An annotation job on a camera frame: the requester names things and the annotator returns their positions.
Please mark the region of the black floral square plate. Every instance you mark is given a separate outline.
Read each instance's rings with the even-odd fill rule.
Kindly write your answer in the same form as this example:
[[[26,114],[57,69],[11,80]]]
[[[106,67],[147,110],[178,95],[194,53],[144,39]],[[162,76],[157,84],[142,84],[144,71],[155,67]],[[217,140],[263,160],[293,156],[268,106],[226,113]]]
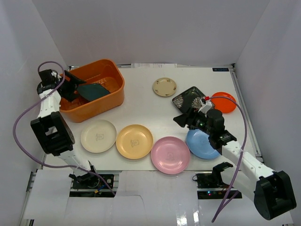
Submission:
[[[205,94],[193,86],[174,97],[172,102],[181,113],[186,113],[190,108],[199,110],[203,105],[201,99],[204,97]]]

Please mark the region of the pink round plate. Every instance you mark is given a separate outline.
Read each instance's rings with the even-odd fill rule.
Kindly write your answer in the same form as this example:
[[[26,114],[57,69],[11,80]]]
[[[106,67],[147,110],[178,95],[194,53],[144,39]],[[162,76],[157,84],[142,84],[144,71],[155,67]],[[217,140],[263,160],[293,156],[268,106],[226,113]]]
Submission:
[[[190,150],[186,143],[177,137],[159,139],[150,155],[156,169],[168,175],[183,172],[190,163]]]

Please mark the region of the white bear round plate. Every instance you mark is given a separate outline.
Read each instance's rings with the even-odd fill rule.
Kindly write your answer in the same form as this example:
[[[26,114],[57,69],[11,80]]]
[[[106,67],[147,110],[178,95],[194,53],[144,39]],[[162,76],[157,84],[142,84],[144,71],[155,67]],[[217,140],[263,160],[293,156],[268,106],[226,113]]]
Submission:
[[[117,130],[107,120],[98,120],[86,126],[80,136],[85,150],[90,153],[103,153],[108,151],[116,142]]]

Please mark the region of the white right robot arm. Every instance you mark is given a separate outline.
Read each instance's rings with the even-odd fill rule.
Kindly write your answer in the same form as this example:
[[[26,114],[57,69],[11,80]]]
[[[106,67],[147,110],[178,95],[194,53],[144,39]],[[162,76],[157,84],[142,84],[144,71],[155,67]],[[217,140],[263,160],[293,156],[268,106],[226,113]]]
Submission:
[[[183,128],[205,132],[211,147],[239,168],[236,172],[227,162],[216,165],[212,176],[216,187],[222,188],[226,184],[234,187],[253,201],[266,220],[296,208],[289,175],[284,171],[274,171],[244,151],[237,139],[225,129],[221,111],[211,109],[202,113],[190,109],[173,120]]]

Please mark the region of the light blue round plate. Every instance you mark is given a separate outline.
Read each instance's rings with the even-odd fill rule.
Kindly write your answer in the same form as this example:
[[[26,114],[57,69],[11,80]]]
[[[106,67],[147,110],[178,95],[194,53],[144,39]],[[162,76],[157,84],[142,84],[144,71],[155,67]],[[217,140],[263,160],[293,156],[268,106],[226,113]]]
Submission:
[[[220,156],[219,152],[213,149],[209,143],[209,136],[199,129],[191,129],[186,136],[186,144],[190,151],[201,159],[215,159]]]

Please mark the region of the teal square plate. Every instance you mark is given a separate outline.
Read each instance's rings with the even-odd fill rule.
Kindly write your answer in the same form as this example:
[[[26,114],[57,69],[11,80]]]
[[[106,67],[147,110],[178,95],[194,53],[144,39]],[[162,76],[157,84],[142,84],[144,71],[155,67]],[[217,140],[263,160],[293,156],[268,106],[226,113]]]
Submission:
[[[77,92],[87,101],[91,102],[110,94],[101,84],[92,83],[78,86]]]

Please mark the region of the yellow round plate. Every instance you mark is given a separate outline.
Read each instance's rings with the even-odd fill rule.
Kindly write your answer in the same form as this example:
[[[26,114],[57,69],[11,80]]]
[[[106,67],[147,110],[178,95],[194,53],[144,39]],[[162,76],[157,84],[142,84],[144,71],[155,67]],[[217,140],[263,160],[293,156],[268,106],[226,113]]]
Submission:
[[[153,135],[150,130],[139,124],[124,127],[116,139],[118,152],[125,158],[138,160],[151,151],[153,146]]]

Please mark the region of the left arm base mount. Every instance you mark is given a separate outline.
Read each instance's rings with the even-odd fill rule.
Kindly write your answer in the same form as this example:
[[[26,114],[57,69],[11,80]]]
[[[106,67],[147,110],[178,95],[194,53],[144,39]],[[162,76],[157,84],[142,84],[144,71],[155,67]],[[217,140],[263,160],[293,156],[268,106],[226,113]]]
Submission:
[[[72,180],[70,197],[78,198],[114,198],[115,195],[100,178],[90,178],[85,184]]]

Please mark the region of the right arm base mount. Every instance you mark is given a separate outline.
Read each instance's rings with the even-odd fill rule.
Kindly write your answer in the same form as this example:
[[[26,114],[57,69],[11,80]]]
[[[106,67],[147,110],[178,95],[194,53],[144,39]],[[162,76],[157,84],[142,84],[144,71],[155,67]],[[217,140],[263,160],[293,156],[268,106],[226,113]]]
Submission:
[[[218,185],[211,172],[196,173],[192,180],[197,183],[199,200],[222,200],[229,187],[228,184]]]

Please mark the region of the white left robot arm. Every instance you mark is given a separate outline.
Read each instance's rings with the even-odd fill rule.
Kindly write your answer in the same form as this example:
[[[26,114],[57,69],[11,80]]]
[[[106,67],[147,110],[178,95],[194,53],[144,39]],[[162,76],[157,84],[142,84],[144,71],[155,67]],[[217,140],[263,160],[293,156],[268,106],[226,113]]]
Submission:
[[[95,173],[95,167],[88,161],[79,158],[73,150],[75,138],[64,118],[60,113],[62,98],[73,101],[78,97],[75,94],[79,85],[85,81],[77,78],[68,71],[64,71],[69,78],[54,91],[60,84],[62,76],[56,71],[48,69],[39,72],[41,82],[37,86],[39,97],[46,98],[40,104],[40,112],[37,119],[31,121],[31,128],[46,154],[51,154],[63,160],[66,165],[74,165],[73,173],[69,175],[82,186],[96,188],[100,185],[100,178]]]

